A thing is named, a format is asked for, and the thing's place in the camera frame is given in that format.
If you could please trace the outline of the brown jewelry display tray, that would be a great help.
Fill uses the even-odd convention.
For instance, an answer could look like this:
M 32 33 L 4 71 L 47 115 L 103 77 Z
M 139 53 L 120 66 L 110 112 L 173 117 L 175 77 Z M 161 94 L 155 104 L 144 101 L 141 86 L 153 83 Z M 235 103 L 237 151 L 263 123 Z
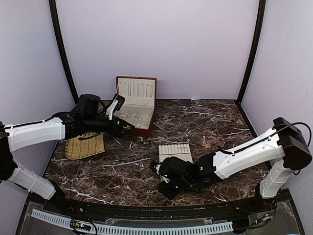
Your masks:
M 176 157 L 184 162 L 193 163 L 191 149 L 189 144 L 168 144 L 168 145 L 159 145 L 159 163 L 162 163 L 165 159 L 170 157 Z

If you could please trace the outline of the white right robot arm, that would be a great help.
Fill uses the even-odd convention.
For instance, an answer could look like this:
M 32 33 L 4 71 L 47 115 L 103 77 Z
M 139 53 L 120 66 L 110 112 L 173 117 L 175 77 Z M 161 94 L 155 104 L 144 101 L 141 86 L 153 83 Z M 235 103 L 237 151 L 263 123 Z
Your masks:
M 274 126 L 262 135 L 229 150 L 218 150 L 200 157 L 195 163 L 170 156 L 162 162 L 153 162 L 150 168 L 164 177 L 158 191 L 173 200 L 183 191 L 199 191 L 221 182 L 244 169 L 270 160 L 275 164 L 256 189 L 250 200 L 250 209 L 261 212 L 268 199 L 277 195 L 280 187 L 295 172 L 307 167 L 313 157 L 298 122 L 290 123 L 283 117 L 273 121 Z

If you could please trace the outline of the red wooden jewelry box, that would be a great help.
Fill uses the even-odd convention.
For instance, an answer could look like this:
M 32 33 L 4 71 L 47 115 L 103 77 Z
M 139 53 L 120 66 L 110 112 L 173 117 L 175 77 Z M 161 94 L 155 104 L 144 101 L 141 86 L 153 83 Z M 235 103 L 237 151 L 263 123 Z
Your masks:
M 157 79 L 117 76 L 116 88 L 125 102 L 114 115 L 135 127 L 133 136 L 150 137 L 155 120 Z

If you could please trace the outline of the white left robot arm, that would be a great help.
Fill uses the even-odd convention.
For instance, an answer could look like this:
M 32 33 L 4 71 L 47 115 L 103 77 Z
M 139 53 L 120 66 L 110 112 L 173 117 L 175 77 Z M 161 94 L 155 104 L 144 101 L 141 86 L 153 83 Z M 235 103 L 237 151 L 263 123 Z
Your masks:
M 107 133 L 122 137 L 134 130 L 134 126 L 119 117 L 107 115 L 56 113 L 52 117 L 31 123 L 0 126 L 0 179 L 10 181 L 28 192 L 50 201 L 50 206 L 58 213 L 66 213 L 69 203 L 56 183 L 29 169 L 30 164 L 22 165 L 14 158 L 14 153 L 27 153 L 43 150 L 61 140 L 80 136 L 86 140 L 87 133 Z

